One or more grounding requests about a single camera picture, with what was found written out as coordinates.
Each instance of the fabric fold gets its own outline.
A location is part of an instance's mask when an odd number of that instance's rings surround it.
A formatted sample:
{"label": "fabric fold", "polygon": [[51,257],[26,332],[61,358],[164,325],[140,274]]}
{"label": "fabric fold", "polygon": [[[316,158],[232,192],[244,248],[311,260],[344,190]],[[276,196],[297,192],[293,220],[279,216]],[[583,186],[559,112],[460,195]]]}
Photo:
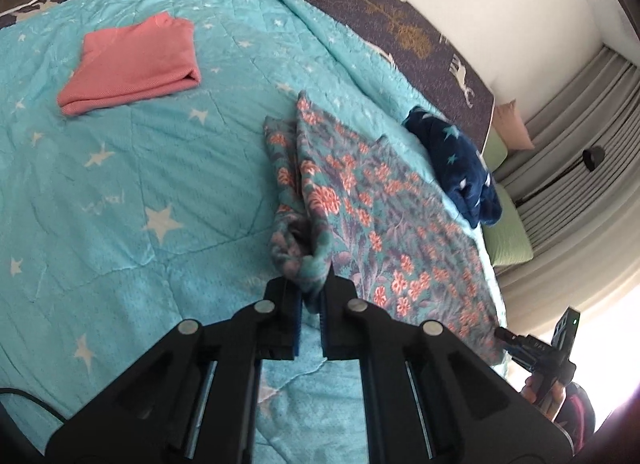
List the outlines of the fabric fold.
{"label": "fabric fold", "polygon": [[66,116],[195,88],[202,77],[193,23],[161,12],[85,35],[80,65],[58,95]]}
{"label": "fabric fold", "polygon": [[435,319],[488,364],[504,358],[478,248],[436,188],[385,136],[369,140],[300,93],[293,120],[267,118],[280,206],[271,257],[304,293],[335,274],[395,319]]}

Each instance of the pink folded cloth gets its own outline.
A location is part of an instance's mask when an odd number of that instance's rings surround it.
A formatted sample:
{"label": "pink folded cloth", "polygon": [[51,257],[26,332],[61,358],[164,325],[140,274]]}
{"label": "pink folded cloth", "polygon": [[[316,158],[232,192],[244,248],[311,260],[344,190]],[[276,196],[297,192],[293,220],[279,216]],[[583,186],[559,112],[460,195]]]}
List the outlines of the pink folded cloth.
{"label": "pink folded cloth", "polygon": [[202,77],[193,23],[161,12],[129,27],[90,32],[82,59],[58,94],[67,116],[191,89]]}

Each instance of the star-patterned navy fabric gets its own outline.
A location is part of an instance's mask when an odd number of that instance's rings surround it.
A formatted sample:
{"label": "star-patterned navy fabric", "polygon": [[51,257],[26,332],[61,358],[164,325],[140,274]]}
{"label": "star-patterned navy fabric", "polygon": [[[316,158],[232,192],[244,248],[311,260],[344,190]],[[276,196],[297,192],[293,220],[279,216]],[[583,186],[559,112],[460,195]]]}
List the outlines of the star-patterned navy fabric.
{"label": "star-patterned navy fabric", "polygon": [[495,224],[502,206],[491,172],[471,140],[454,124],[420,107],[403,124],[427,149],[440,187],[469,225]]}

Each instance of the pillow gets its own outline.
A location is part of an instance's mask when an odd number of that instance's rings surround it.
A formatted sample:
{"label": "pillow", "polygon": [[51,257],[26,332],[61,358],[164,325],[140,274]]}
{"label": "pillow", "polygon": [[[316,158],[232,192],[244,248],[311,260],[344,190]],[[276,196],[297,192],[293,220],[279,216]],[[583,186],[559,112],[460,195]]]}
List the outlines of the pillow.
{"label": "pillow", "polygon": [[489,135],[482,151],[482,158],[484,158],[487,168],[491,171],[497,170],[507,158],[508,153],[506,145],[502,142],[495,128],[489,128]]}
{"label": "pillow", "polygon": [[502,205],[502,217],[494,226],[482,226],[491,264],[495,267],[528,262],[533,258],[533,249],[516,206],[501,184],[496,184],[495,190]]}
{"label": "pillow", "polygon": [[533,143],[516,107],[516,100],[497,105],[491,124],[509,150],[533,150]]}

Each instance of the metal screw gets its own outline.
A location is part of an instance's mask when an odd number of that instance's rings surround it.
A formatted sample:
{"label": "metal screw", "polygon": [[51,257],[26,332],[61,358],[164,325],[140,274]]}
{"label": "metal screw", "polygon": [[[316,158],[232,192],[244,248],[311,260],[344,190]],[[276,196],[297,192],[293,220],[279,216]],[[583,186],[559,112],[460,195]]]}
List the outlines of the metal screw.
{"label": "metal screw", "polygon": [[439,336],[443,330],[442,324],[434,320],[425,321],[422,324],[422,331],[427,336]]}
{"label": "metal screw", "polygon": [[367,302],[360,298],[352,298],[347,302],[347,307],[354,312],[363,312],[367,308]]}
{"label": "metal screw", "polygon": [[268,314],[276,308],[276,304],[271,300],[260,300],[254,305],[256,312],[260,314]]}
{"label": "metal screw", "polygon": [[195,334],[198,329],[198,322],[194,319],[186,319],[178,324],[178,332],[187,336],[190,334]]}

